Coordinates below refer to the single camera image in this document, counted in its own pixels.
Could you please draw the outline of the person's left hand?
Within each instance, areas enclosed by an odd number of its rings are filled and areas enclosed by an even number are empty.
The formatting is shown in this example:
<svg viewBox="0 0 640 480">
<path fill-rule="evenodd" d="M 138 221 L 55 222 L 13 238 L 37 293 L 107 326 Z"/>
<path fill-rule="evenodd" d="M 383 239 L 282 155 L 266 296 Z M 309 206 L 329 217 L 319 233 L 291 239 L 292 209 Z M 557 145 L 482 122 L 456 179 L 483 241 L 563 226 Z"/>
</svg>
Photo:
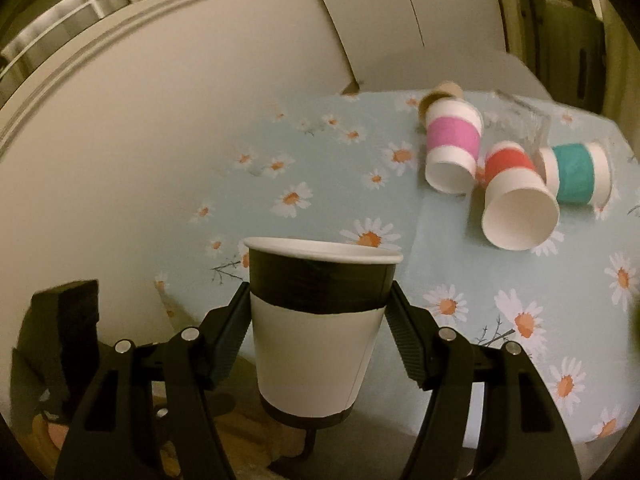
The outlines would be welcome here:
<svg viewBox="0 0 640 480">
<path fill-rule="evenodd" d="M 70 430 L 69 426 L 49 422 L 43 415 L 38 414 L 32 420 L 32 437 L 42 452 L 58 454 Z"/>
</svg>

